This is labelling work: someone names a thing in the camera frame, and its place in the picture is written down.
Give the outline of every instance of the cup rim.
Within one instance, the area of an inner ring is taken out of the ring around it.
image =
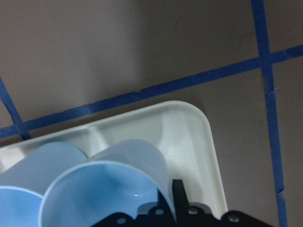
[[[41,199],[43,199],[43,195],[33,191],[33,190],[30,190],[30,189],[26,189],[26,188],[22,188],[22,187],[17,187],[17,186],[11,186],[11,185],[0,185],[0,190],[2,189],[10,189],[10,190],[15,190],[15,191],[20,191],[20,192],[26,192],[26,193],[29,193],[29,194],[32,194],[32,195],[35,195]]]
[[[169,198],[169,196],[164,192],[164,190],[162,188],[159,187],[159,184],[155,182],[154,179],[152,179],[148,174],[146,174],[144,171],[141,171],[138,168],[135,168],[131,165],[128,164],[124,164],[124,163],[120,163],[117,161],[111,161],[111,160],[98,160],[98,161],[90,161],[90,162],[85,162],[82,164],[79,164],[77,166],[74,166],[68,170],[66,170],[65,172],[63,172],[61,175],[59,175],[51,184],[50,186],[47,188],[44,197],[42,199],[42,202],[40,204],[40,209],[39,209],[39,214],[38,214],[38,224],[41,227],[42,226],[42,214],[43,214],[43,207],[46,203],[46,199],[48,197],[48,195],[50,194],[51,190],[58,184],[60,183],[60,181],[62,181],[64,178],[68,177],[69,174],[72,174],[74,171],[81,169],[81,168],[85,168],[88,166],[98,166],[98,165],[108,165],[108,164],[112,164],[112,165],[117,165],[117,166],[123,166],[125,168],[129,168],[132,169],[134,171],[139,172],[140,174],[144,175],[145,177],[147,177],[151,182],[153,182],[157,189],[159,190],[159,192],[162,194],[162,196],[164,197],[164,199],[166,200],[170,211],[174,217],[174,219],[176,220],[176,214],[175,214],[175,207],[173,204],[173,201],[171,201],[171,199]]]

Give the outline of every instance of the gray floor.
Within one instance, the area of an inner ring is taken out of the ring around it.
[[[271,51],[303,44],[303,2],[265,1]],[[3,1],[0,77],[23,121],[258,56],[250,1]],[[289,226],[303,221],[303,58],[273,66]],[[264,82],[253,70],[30,132],[166,100],[207,116],[229,209],[278,226]],[[0,128],[13,124],[0,103]],[[19,136],[0,140],[12,144]]]

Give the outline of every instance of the floor tile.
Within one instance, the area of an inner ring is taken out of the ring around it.
[[[0,129],[13,125],[13,120],[6,106],[0,100]]]
[[[0,20],[24,121],[258,55],[249,1],[6,1]]]
[[[303,1],[265,0],[269,44],[272,52],[303,44]]]
[[[274,66],[289,226],[303,222],[303,57]]]

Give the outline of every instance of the blue plastic cup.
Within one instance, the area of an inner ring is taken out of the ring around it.
[[[85,160],[76,147],[52,142],[0,174],[0,226],[37,227],[39,208],[49,185]]]
[[[161,152],[143,140],[117,143],[59,176],[43,199],[41,227],[90,227],[112,213],[136,218],[157,202],[158,190],[174,214],[171,180]]]

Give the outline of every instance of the metal screw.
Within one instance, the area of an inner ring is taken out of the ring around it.
[[[126,219],[125,218],[119,218],[118,220],[117,220],[117,224],[118,225],[123,225],[123,224],[125,224],[126,223]]]
[[[164,214],[164,210],[162,210],[162,209],[157,209],[157,210],[155,211],[155,214],[156,214],[156,215],[163,215],[163,214]]]
[[[230,215],[228,216],[228,220],[233,223],[238,223],[240,221],[240,218],[236,215]]]
[[[198,210],[197,208],[195,207],[190,207],[188,208],[187,212],[190,214],[190,215],[196,215],[198,213]]]

